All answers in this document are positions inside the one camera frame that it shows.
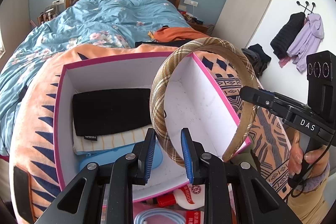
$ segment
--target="cardboard box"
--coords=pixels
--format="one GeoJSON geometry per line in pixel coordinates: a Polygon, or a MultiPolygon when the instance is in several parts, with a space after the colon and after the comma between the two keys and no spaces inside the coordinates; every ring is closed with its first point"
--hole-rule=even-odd
{"type": "MultiPolygon", "coordinates": [[[[73,152],[73,95],[92,90],[151,88],[157,70],[169,54],[134,53],[64,65],[54,113],[55,163],[62,190],[77,174],[80,160],[73,152]]],[[[182,128],[188,127],[194,141],[221,157],[239,123],[224,93],[195,54],[184,58],[174,71],[165,95],[165,112],[169,136],[181,156],[182,128]]],[[[147,185],[133,186],[134,202],[159,196],[189,182],[185,169],[163,150],[162,153],[163,161],[152,170],[147,185]]]]}

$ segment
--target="screw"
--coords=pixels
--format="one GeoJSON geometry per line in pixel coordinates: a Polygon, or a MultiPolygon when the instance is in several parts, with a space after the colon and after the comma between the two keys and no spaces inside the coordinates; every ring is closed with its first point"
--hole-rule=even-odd
{"type": "Polygon", "coordinates": [[[243,169],[250,169],[251,165],[246,162],[246,161],[243,161],[241,164],[240,164],[241,168],[243,169]]]}
{"type": "Polygon", "coordinates": [[[132,159],[135,159],[135,154],[134,153],[128,153],[128,154],[126,154],[126,159],[127,160],[132,160],[132,159]]]}
{"type": "Polygon", "coordinates": [[[94,162],[91,162],[87,165],[87,168],[89,170],[95,170],[97,168],[97,165],[94,162]]]}
{"type": "Polygon", "coordinates": [[[204,160],[209,160],[209,159],[211,159],[211,154],[210,154],[210,153],[203,153],[203,154],[202,154],[202,159],[204,159],[204,160]]]}

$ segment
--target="bed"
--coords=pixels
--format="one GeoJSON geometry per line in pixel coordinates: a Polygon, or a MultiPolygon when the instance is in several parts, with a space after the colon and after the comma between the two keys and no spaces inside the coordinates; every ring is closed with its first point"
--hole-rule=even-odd
{"type": "Polygon", "coordinates": [[[176,7],[180,0],[66,0],[67,9],[35,28],[14,52],[0,76],[0,155],[10,153],[21,101],[43,63],[58,52],[90,43],[134,48],[151,41],[164,25],[189,27],[176,7]]]}
{"type": "MultiPolygon", "coordinates": [[[[4,155],[10,152],[15,210],[15,165],[31,175],[30,198],[35,219],[60,193],[53,155],[53,106],[63,64],[127,51],[173,51],[174,48],[152,45],[126,48],[134,48],[135,42],[150,41],[148,32],[164,25],[189,27],[176,10],[179,1],[66,0],[65,12],[34,29],[18,47],[0,76],[0,117],[5,113],[4,122],[0,123],[1,136],[7,145],[5,149],[0,143],[0,152],[4,155]],[[145,7],[145,12],[134,9],[134,4],[145,7]]],[[[197,55],[240,116],[241,85],[235,70],[215,54],[197,55]]],[[[265,109],[259,109],[250,137],[255,142],[253,152],[260,163],[258,170],[284,196],[289,190],[289,147],[280,121],[265,109]]],[[[16,215],[24,222],[17,210],[16,215]]]]}

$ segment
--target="blue floral duvet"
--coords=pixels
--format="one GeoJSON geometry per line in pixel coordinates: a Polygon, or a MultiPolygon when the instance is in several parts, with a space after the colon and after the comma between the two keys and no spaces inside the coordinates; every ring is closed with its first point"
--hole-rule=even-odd
{"type": "Polygon", "coordinates": [[[134,48],[135,42],[151,40],[149,31],[164,25],[189,27],[166,0],[79,0],[35,28],[0,74],[0,154],[9,155],[21,99],[44,61],[83,43],[134,48]]]}

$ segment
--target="human hand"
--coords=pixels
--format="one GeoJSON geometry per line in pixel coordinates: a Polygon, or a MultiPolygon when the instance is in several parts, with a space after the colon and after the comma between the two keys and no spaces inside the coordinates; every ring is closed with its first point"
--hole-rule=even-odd
{"type": "MultiPolygon", "coordinates": [[[[292,144],[292,149],[290,151],[289,155],[289,162],[288,162],[288,170],[289,173],[294,175],[294,174],[300,174],[301,168],[302,168],[302,160],[303,160],[303,151],[300,148],[299,145],[299,140],[300,140],[300,133],[296,130],[294,134],[294,139],[293,139],[293,144],[292,144]]],[[[312,164],[317,160],[326,147],[322,147],[318,150],[310,151],[305,154],[304,159],[307,163],[312,164]]],[[[329,160],[329,151],[320,159],[312,168],[310,172],[310,177],[318,177],[321,175],[325,168],[327,167],[329,160]]]]}

